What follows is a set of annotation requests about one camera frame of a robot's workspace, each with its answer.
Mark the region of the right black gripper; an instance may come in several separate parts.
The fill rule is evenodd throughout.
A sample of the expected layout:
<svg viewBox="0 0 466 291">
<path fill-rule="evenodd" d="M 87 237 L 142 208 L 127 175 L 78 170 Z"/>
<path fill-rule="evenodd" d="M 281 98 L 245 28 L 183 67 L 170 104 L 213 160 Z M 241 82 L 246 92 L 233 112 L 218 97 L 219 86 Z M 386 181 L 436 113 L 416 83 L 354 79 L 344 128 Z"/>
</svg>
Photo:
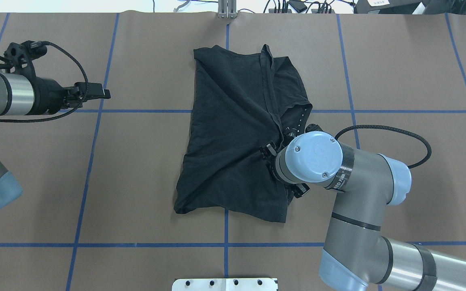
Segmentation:
<svg viewBox="0 0 466 291">
<path fill-rule="evenodd" d="M 271 175 L 279 181 L 286 190 L 295 198 L 301 198 L 307 194 L 310 190 L 309 186 L 305 183 L 290 183 L 283 178 L 283 173 L 281 175 L 277 171 L 277 153 L 276 147 L 273 142 L 266 144 L 263 147 L 259 148 L 260 154 L 263 156 L 264 160 L 267 163 L 268 171 Z"/>
</svg>

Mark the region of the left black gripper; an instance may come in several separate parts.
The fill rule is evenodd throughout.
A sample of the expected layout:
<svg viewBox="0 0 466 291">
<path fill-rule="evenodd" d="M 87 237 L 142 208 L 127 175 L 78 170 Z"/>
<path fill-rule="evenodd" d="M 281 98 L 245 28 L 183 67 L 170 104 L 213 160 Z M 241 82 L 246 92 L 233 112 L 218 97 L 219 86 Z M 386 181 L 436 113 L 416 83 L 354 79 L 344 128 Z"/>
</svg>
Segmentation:
<svg viewBox="0 0 466 291">
<path fill-rule="evenodd" d="M 100 83 L 76 82 L 74 86 L 63 87 L 51 78 L 33 78 L 33 115 L 52 115 L 61 109 L 76 108 L 80 99 L 111 99 L 109 90 Z"/>
</svg>

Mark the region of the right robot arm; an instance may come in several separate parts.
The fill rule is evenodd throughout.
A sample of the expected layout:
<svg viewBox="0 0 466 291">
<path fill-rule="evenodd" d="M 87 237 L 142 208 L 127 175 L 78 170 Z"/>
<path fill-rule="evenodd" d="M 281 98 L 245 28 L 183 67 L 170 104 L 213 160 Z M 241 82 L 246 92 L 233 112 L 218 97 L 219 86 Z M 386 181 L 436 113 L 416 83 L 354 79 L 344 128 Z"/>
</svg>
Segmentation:
<svg viewBox="0 0 466 291">
<path fill-rule="evenodd" d="M 309 131 L 278 150 L 259 151 L 273 176 L 297 196 L 318 184 L 336 192 L 319 267 L 336 291 L 370 284 L 402 291 L 466 291 L 466 260 L 381 235 L 388 206 L 403 202 L 412 186 L 406 164 L 355 149 L 323 131 Z"/>
</svg>

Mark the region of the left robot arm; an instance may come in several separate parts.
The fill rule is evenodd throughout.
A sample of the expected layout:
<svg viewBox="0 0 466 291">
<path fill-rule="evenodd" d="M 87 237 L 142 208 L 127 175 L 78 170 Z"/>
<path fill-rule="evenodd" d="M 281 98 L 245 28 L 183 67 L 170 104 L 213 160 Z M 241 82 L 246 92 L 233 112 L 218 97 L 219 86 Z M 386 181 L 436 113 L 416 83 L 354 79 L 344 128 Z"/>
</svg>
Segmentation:
<svg viewBox="0 0 466 291">
<path fill-rule="evenodd" d="M 63 87 L 51 78 L 0 72 L 0 123 L 39 123 L 60 118 L 59 111 L 74 112 L 85 101 L 109 99 L 100 83 L 76 82 Z M 13 173 L 0 161 L 0 209 L 23 193 Z"/>
</svg>

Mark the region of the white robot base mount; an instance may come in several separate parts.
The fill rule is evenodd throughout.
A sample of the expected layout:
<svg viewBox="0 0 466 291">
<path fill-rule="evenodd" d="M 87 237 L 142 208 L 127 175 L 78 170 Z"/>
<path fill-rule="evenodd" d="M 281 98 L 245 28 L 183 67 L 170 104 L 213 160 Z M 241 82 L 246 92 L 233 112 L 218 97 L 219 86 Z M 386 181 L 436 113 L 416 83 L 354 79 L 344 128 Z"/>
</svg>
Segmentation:
<svg viewBox="0 0 466 291">
<path fill-rule="evenodd" d="M 172 291 L 278 291 L 276 278 L 181 278 Z"/>
</svg>

